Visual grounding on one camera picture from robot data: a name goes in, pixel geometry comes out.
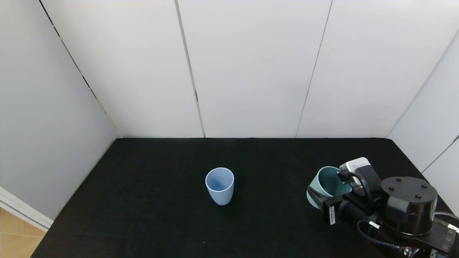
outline white wall panel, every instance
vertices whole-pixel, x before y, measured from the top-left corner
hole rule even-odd
[[[0,186],[54,219],[118,137],[39,1],[0,1]]]
[[[123,136],[202,137],[173,0],[43,0]]]
[[[298,137],[386,137],[459,28],[459,1],[334,0]]]
[[[459,33],[389,138],[423,171],[459,135]]]
[[[435,187],[438,194],[456,215],[459,215],[458,158],[459,141],[456,141],[423,173],[423,176]]]
[[[330,1],[179,0],[208,137],[295,137]]]

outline white baseboard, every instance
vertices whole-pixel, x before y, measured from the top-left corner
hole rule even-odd
[[[0,207],[16,217],[32,224],[33,226],[48,232],[53,220],[46,217],[36,209],[30,207],[7,190],[0,187]]]

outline cup rim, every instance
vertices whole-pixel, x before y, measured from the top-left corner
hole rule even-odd
[[[234,174],[233,174],[233,172],[231,170],[227,169],[227,168],[223,168],[223,169],[228,170],[231,173],[231,177],[232,177],[231,184],[227,188],[225,188],[223,190],[220,190],[220,191],[216,191],[216,190],[214,190],[214,189],[209,187],[209,185],[207,184],[207,177],[210,175],[210,173],[212,173],[212,171],[214,171],[216,169],[219,169],[219,168],[214,168],[211,171],[209,171],[209,173],[207,173],[207,175],[206,175],[206,180],[205,180],[207,189],[211,190],[212,192],[216,192],[216,193],[226,191],[229,188],[231,188],[233,186],[233,184],[234,184]]]

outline light blue plastic cup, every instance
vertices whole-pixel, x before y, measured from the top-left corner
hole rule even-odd
[[[210,197],[218,205],[231,201],[234,191],[234,175],[227,168],[214,168],[206,176],[206,186]]]
[[[340,171],[339,168],[335,167],[323,167],[319,169],[309,186],[327,197],[349,193],[352,191],[352,188],[349,185],[343,185],[337,174],[338,171]],[[307,191],[306,196],[309,203],[318,209],[319,207],[317,207],[316,203]]]

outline black cloth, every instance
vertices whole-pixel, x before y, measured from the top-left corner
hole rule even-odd
[[[35,258],[372,257],[346,223],[306,199],[323,166],[366,157],[381,179],[422,174],[388,139],[118,139],[72,196]],[[206,174],[235,175],[218,206]],[[442,200],[439,210],[449,211]]]

